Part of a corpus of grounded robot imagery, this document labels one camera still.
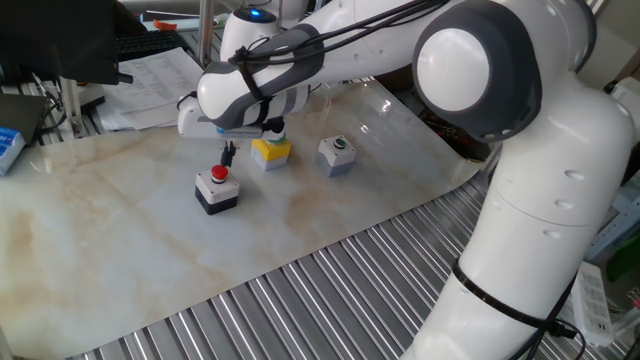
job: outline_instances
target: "marble surface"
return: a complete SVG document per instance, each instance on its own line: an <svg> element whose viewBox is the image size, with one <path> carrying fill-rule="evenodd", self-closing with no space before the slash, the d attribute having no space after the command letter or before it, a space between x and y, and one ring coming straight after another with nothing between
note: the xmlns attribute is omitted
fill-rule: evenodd
<svg viewBox="0 0 640 360"><path fill-rule="evenodd" d="M287 166L241 143L236 208L208 216L195 174L219 141L175 128L28 149L0 179L0 325L15 354L59 359L110 342L461 185L480 165L377 82L324 86L286 119ZM358 150L347 175L314 163L320 139Z"/></svg>

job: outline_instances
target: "red button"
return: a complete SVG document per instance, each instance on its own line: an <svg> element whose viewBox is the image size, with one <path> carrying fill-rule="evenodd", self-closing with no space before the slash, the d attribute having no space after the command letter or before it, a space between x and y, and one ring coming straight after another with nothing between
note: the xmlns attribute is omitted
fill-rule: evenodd
<svg viewBox="0 0 640 360"><path fill-rule="evenodd" d="M211 168L211 176L216 180L224 180L229 175L229 169L222 165L216 165Z"/></svg>

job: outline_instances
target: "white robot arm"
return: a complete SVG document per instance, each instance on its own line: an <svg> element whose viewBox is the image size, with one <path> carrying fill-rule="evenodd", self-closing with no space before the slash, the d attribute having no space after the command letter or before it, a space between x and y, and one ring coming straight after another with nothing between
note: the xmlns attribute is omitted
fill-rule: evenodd
<svg viewBox="0 0 640 360"><path fill-rule="evenodd" d="M454 276L403 358L510 359L548 330L633 144L625 109L576 78L594 42L582 0L334 0L211 65L179 129L260 129L302 108L309 84L412 63L436 114L503 152Z"/></svg>

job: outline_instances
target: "computer monitor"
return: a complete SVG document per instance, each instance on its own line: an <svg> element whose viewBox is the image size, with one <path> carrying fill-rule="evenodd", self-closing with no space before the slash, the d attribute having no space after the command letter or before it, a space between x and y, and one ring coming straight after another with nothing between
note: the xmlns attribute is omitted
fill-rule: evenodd
<svg viewBox="0 0 640 360"><path fill-rule="evenodd" d="M76 81L127 81L118 72L115 1L1 0L0 59Z"/></svg>

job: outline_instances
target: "cable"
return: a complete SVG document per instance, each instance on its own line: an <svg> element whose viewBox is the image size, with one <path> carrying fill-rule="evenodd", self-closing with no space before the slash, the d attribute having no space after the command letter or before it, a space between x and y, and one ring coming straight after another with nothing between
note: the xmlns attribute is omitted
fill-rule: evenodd
<svg viewBox="0 0 640 360"><path fill-rule="evenodd" d="M262 43L264 44L265 42L269 41L269 38L265 36L265 37L261 37L261 38L255 40L254 42L252 42L249 45L249 47L247 47L247 51L251 51L251 48L253 47L253 45L259 43L260 41L262 41Z"/></svg>
<svg viewBox="0 0 640 360"><path fill-rule="evenodd" d="M53 112L54 109L58 109L58 107L56 105L51 105L51 107L47 109L44 115L42 115L42 121L44 121L47 118L47 116L49 116Z"/></svg>
<svg viewBox="0 0 640 360"><path fill-rule="evenodd" d="M48 99L50 99L51 101L53 101L56 104L61 102L59 98L56 98L46 87L44 87L44 85L42 84L42 80L40 80L38 75L36 75L35 73L31 73L31 76L33 77L33 80L36 82L36 86L38 88L40 88L40 91L42 91L42 93Z"/></svg>
<svg viewBox="0 0 640 360"><path fill-rule="evenodd" d="M178 100L178 103L176 104L176 108L178 109L178 111L180 111L180 104L182 104L183 101L185 101L188 98L198 98L198 92L197 91L192 91L190 93L188 93L187 95L183 96L180 98L180 100Z"/></svg>
<svg viewBox="0 0 640 360"><path fill-rule="evenodd" d="M48 133L48 132L53 131L54 129L57 129L58 127L60 127L60 125L62 125L62 123L63 123L65 120L67 120L67 114L62 114L62 116L60 117L60 120L58 120L58 122L57 122L57 123L55 123L55 124L54 124L54 125L52 125L52 126L44 127L44 128L42 128L42 129L40 129L40 133L41 133L41 134L46 134L46 133Z"/></svg>
<svg viewBox="0 0 640 360"><path fill-rule="evenodd" d="M244 61L247 64L253 64L253 65L281 65L281 64L287 64L287 63L291 63L291 62L295 62L298 60L302 60L302 59L306 59L312 56L317 56L329 51L333 51L335 49L338 49L342 46L345 46L347 44L350 44L356 40L359 40L373 32L376 32L378 30L381 30L385 27L389 27L390 25L394 25L395 22L403 20L413 14L416 14L420 11L425 11L428 10L427 13L422 14L421 16L418 16L414 19L408 20L406 22L403 22L401 24L406 24L408 22L411 21L415 21L418 20L419 18L422 18L430 13L432 13L433 11L439 9L440 7L442 7L443 5L445 5L446 3L448 3L449 0L422 0L422 1L412 1L409 2L405 5L396 7L394 9L391 9L389 11L386 11L382 14L373 16L369 19L357 22L355 24L349 25L347 27L344 27L342 29L338 29L329 33L325 33L325 34L321 34L321 35L317 35L311 39L308 39L307 41L304 41L303 43L295 46L295 47L286 47L284 49L278 49L278 50L273 50L273 51L269 51L269 52L265 52L265 53L259 53L259 54L255 54L255 53L249 53L247 55L247 58L244 59ZM384 20L382 22L380 22L379 24L376 24L372 27L366 27L366 25L378 22ZM260 60L260 59L265 59L265 58L271 58L274 56L283 56L283 55L287 55L290 54L294 51L300 50L303 47L309 47L311 45L313 45L316 42L320 42L320 41L326 41L328 39L334 38L336 36L340 36L342 34L345 34L347 32L351 32L354 30L362 30L364 29L364 31L353 35L343 41L340 41L336 44L333 44L329 47L314 51L312 53L309 54L304 54L301 56L296 56L293 58L289 58L289 59L282 59L282 60Z"/></svg>
<svg viewBox="0 0 640 360"><path fill-rule="evenodd" d="M407 16L413 15L413 14L418 13L420 11L427 10L429 7L433 6L429 2L422 2L422 3L419 3L417 6L415 4L412 4L412 3L409 3L408 5L412 5L412 6L408 7L408 6L404 5L402 7L408 7L408 9L402 9L403 12L400 12L399 14L397 14L397 15L395 15L395 16L387 19L387 20L384 20L384 21L382 21L381 23L379 23L379 24L377 24L375 26L366 28L364 31L359 32L356 35L353 35L353 36L351 36L351 37L349 37L347 39L339 41L339 42L337 42L337 43L335 43L333 45L327 46L327 47L322 48L320 50L316 50L316 51L313 51L313 52L308 53L308 54L295 56L293 58L288 58L288 59L263 60L263 61L256 60L256 59L261 59L261 58L270 58L272 56L281 56L281 55L289 54L289 53L291 53L291 52L293 52L295 50L299 50L301 48L301 46L297 46L294 49L283 49L283 50L280 50L280 51L276 50L276 51L273 51L273 52L262 53L262 54L258 54L258 55L254 55L254 56L252 56L252 54L249 54L249 56L247 57L246 62L247 62L247 64L253 64L253 65L282 65L282 64L288 64L288 63L291 63L291 62L295 62L295 61L303 60L303 59L306 59L306 58L310 58L310 57L313 57L313 56L317 56L317 55L320 55L320 54L324 54L324 53L327 53L329 51L333 51L335 49L338 49L338 48L341 48L341 47L343 47L345 45L348 45L348 44L350 44L350 43L352 43L354 41L357 41L357 40L359 40L359 39L361 39L361 38L363 38L365 36L368 36L368 35L376 32L378 30L381 30L381 29L387 27L388 25L391 25L391 24L395 23L396 21L402 20L402 19L406 18ZM350 31L353 31L353 30L361 29L362 26L368 25L371 22L377 21L377 20L372 20L372 19L373 18L365 20L363 22L359 22L359 23L353 24L351 26L348 26L348 27L340 29L340 30L336 30L336 31L331 32L331 33L319 35L318 37L315 37L315 38L307 40L303 44L304 44L305 47L308 47L308 46L311 46L315 42L326 41L326 40L331 39L333 37L342 35L342 34L344 34L346 32L350 32Z"/></svg>
<svg viewBox="0 0 640 360"><path fill-rule="evenodd" d="M400 25L405 25L405 24L408 24L408 23L410 23L410 22L413 22L413 21L416 21L416 20L422 19L423 17L425 17L425 16L427 16L427 15L431 14L432 12L434 12L434 11L438 11L438 9L440 9L441 7L443 7L443 6L445 6L445 5L446 5L446 3L442 3L442 4L440 4L440 5L436 5L436 7L435 7L432 11L426 12L426 13L424 13L424 14L422 14L422 15L416 16L416 17L415 17L415 18L413 18L413 19L409 19L409 20L403 21L403 22L401 22L401 23L397 23L397 24L389 25L389 26L388 26L388 28L392 28L392 27L396 27L396 26L400 26Z"/></svg>
<svg viewBox="0 0 640 360"><path fill-rule="evenodd" d="M571 288L573 288L573 283L575 282L575 280L576 278L574 276L573 279L571 279L571 282L569 282L567 288L564 289L564 292L562 293L562 295L560 295L560 299L558 299L556 305L553 307L553 309L551 309L549 316L547 316L547 322L553 321L558 316L560 310L562 310L562 307L564 306L564 303L567 301L567 298L569 298L569 294L571 293ZM536 332L534 332L533 335L531 335L531 337L524 343L524 345L522 345L522 347L509 358L509 360L520 359L520 357L522 357L522 355L524 355L527 350L529 351L529 354L527 356L535 353L538 350L538 346L540 345L542 338L544 337L544 333L544 330L541 329L538 329Z"/></svg>
<svg viewBox="0 0 640 360"><path fill-rule="evenodd" d="M580 351L578 352L578 355L574 358L574 360L581 359L582 355L584 355L584 351L587 349L587 341L584 338L584 334L582 333L582 331L580 331L580 329L578 329L575 325L573 325L568 321L565 321L562 319L558 319L557 321L564 326L570 327L571 329L573 329L573 331L578 333L578 336L580 336L580 341L582 342L582 345L580 345Z"/></svg>
<svg viewBox="0 0 640 360"><path fill-rule="evenodd" d="M322 84L320 84L320 85L318 85L318 86L314 87L313 89L309 90L309 94L311 94L312 92L314 92L314 91L316 91L316 90L320 89L320 87L321 87L321 86L322 86Z"/></svg>
<svg viewBox="0 0 640 360"><path fill-rule="evenodd" d="M631 358L631 353L633 353L633 350L635 350L636 346L638 346L639 343L640 343L640 335L638 335L638 337L636 338L636 341L633 342L633 345L631 345L631 347L629 348L629 351L627 351L627 354L624 356L622 360L629 360Z"/></svg>
<svg viewBox="0 0 640 360"><path fill-rule="evenodd" d="M420 8L420 9L417 9L415 11L410 11L410 12L413 14L413 13L416 13L416 12L422 11L422 10L424 10L424 9ZM299 56L295 56L295 57L292 57L292 58L281 59L281 60L263 60L263 61L261 61L261 60L250 60L250 59L247 59L246 63L247 64L251 64L251 65L283 65L283 64L289 64L289 63L292 63L292 62L308 59L310 57L314 57L314 56L317 56L317 55L321 55L321 54L336 50L338 48L341 48L341 47L343 47L345 45L348 45L348 44L350 44L350 43L352 43L354 41L357 41L357 40L359 40L359 39L361 39L361 38L363 38L363 37L365 37L365 36L367 36L369 34L372 34L372 33L376 32L376 31L378 31L380 29L383 29L384 27L386 27L389 24L392 24L392 23L394 23L394 22L406 17L404 14L400 14L400 15L402 15L402 16L393 17L393 18L391 18L391 19L389 19L387 21L384 21L384 22L380 23L380 25L376 25L376 26L371 27L371 28L369 28L367 30L364 30L364 31L362 31L362 32L350 37L350 38L347 38L347 39L342 40L340 42L337 42L337 43L335 43L333 45L327 46L327 47L325 47L323 49L316 50L316 51L313 51L313 52L310 52L310 53L307 53L307 54L304 54L304 55L299 55Z"/></svg>

